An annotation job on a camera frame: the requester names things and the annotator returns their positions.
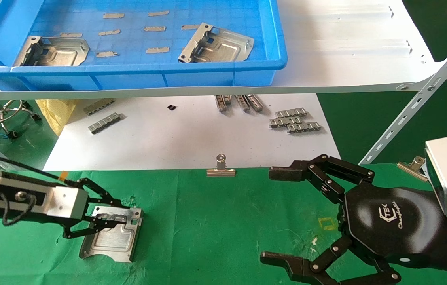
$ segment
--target green mat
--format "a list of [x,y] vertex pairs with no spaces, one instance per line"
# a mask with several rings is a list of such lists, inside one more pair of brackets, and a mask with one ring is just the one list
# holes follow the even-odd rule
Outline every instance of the green mat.
[[[377,173],[377,186],[429,189],[395,165],[370,168]],[[214,178],[205,170],[70,174],[79,177],[90,177],[144,209],[134,262],[115,263],[107,256],[81,260],[83,238],[62,238],[58,225],[20,222],[5,228],[0,221],[0,284],[295,284],[284,269],[261,264],[259,253],[313,259],[339,238],[335,205],[308,182],[268,180],[265,168]],[[447,272],[393,267],[402,285],[447,284]],[[347,252],[328,272],[346,279],[375,271]]]

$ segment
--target robotic hand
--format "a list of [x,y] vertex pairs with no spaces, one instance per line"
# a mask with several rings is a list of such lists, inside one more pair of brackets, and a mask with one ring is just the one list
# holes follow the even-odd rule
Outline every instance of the robotic hand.
[[[64,228],[64,238],[77,238],[114,228],[117,224],[126,224],[123,220],[103,220],[86,215],[89,203],[129,209],[95,182],[83,178],[77,182],[66,181],[66,184],[68,185],[0,170],[0,218],[3,225],[14,225],[20,220],[51,222]],[[84,187],[100,198],[90,198]],[[10,215],[15,215],[15,218],[8,220]],[[70,229],[83,220],[95,226],[77,231]]]
[[[357,184],[345,190],[329,175]],[[341,238],[313,261],[264,251],[260,261],[284,267],[293,281],[313,285],[393,285],[401,275],[389,263],[447,271],[447,218],[434,192],[373,186],[375,173],[327,155],[271,167],[277,181],[307,180],[330,202],[339,204]],[[350,250],[377,273],[336,281],[326,269]]]

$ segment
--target tek logo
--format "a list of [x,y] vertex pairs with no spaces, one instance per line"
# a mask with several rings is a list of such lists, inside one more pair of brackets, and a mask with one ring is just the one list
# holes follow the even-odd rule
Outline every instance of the tek logo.
[[380,218],[386,222],[392,222],[398,218],[395,209],[388,207],[387,204],[382,204],[381,207],[379,207],[379,213]]

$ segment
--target white table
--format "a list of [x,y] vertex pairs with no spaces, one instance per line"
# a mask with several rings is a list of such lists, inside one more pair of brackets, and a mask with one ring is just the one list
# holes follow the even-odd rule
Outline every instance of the white table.
[[[288,166],[296,159],[321,153],[339,157],[330,127],[316,94],[260,95],[265,109],[245,113],[233,99],[220,113],[214,96],[117,99],[87,116],[81,101],[44,166],[60,170],[143,170],[215,168],[216,155],[227,156],[227,167]],[[177,106],[168,110],[168,105]],[[274,111],[304,107],[305,122],[318,121],[318,132],[289,135],[268,128]],[[113,112],[126,118],[92,135],[88,126]]]

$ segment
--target sheet metal part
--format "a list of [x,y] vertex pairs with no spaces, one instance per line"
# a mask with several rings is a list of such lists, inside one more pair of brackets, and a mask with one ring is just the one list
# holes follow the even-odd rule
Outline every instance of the sheet metal part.
[[125,13],[106,13],[104,14],[104,19],[119,19],[124,18]]
[[96,133],[101,132],[105,128],[110,127],[114,123],[121,121],[123,118],[124,118],[123,114],[118,114],[117,112],[114,112],[113,114],[105,117],[104,119],[98,121],[97,123],[92,124],[91,126],[88,127],[88,129],[92,134],[95,135]]
[[113,57],[113,56],[119,56],[117,52],[114,51],[104,51],[104,52],[97,52],[95,54],[96,57]]
[[247,112],[250,110],[250,103],[245,95],[236,95],[236,99],[238,100],[238,104],[243,109],[243,111]]
[[255,112],[262,112],[264,109],[264,104],[260,102],[255,94],[249,94],[246,97],[248,99],[248,103],[250,103],[250,106],[255,110]]
[[236,176],[235,169],[227,169],[225,165],[225,154],[221,153],[216,156],[216,169],[206,170],[207,177],[234,177]]
[[110,34],[120,34],[120,33],[121,33],[121,30],[117,29],[117,30],[102,31],[102,32],[100,32],[98,34],[99,34],[99,36],[108,36]]
[[427,182],[428,178],[420,172],[420,168],[425,162],[426,159],[424,157],[416,156],[411,164],[398,162],[398,168],[423,182]]
[[143,219],[142,209],[123,209],[107,206],[96,206],[92,217],[106,218],[106,220],[121,220],[127,224],[119,224],[114,228],[87,235],[79,250],[79,258],[87,258],[92,255],[106,255],[115,262],[132,262],[135,243]]
[[202,23],[178,57],[181,63],[243,61],[254,48],[254,39]]
[[166,11],[150,11],[148,12],[148,16],[154,17],[154,16],[164,16],[169,14],[169,10]]
[[275,112],[277,118],[287,118],[287,117],[305,117],[308,114],[305,108],[295,108],[290,110],[283,110]]
[[17,56],[14,67],[80,65],[90,47],[82,38],[44,38],[29,36]]
[[165,53],[169,52],[169,47],[153,47],[151,49],[146,49],[146,53]]
[[300,117],[276,118],[269,120],[269,128],[281,128],[291,124],[301,124],[303,119]]
[[223,95],[216,95],[215,96],[216,106],[218,107],[218,110],[220,112],[224,112],[227,110],[227,104],[225,103],[225,98]]
[[96,112],[106,108],[107,106],[111,105],[114,102],[115,102],[115,99],[100,99],[99,101],[86,106],[83,109],[83,111],[86,113],[86,115],[90,116],[90,115],[93,115]]
[[78,33],[68,33],[68,32],[61,32],[60,33],[60,38],[80,38],[82,37],[83,34],[78,34]]
[[144,27],[143,30],[144,30],[144,31],[165,31],[165,27],[159,27],[159,26],[155,26],[155,27]]
[[287,125],[288,133],[311,132],[311,131],[319,131],[319,130],[320,130],[320,125],[318,122],[308,122],[308,123]]
[[197,25],[182,25],[182,30],[196,30],[200,27],[200,24]]

